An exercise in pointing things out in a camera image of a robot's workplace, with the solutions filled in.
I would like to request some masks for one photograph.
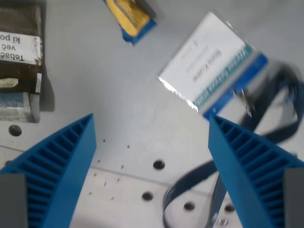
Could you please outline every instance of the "hole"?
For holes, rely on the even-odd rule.
[[[184,208],[185,208],[185,210],[191,211],[191,210],[194,210],[195,205],[193,202],[187,202],[187,203],[185,203]]]
[[[232,204],[227,204],[225,206],[225,211],[228,212],[228,213],[231,213],[233,211],[235,211],[236,209],[234,208],[234,206]]]
[[[22,133],[22,130],[19,126],[17,125],[11,125],[9,126],[9,133],[12,135],[12,136],[15,136],[15,137],[18,137],[21,135]]]
[[[153,199],[153,194],[149,191],[144,192],[144,194],[142,195],[142,199],[145,201],[150,201]]]
[[[11,160],[7,160],[6,162],[5,162],[5,165],[8,165],[8,164],[10,164],[11,163]]]
[[[163,168],[165,168],[165,162],[163,160],[156,160],[153,163],[153,167],[157,170],[162,170]]]

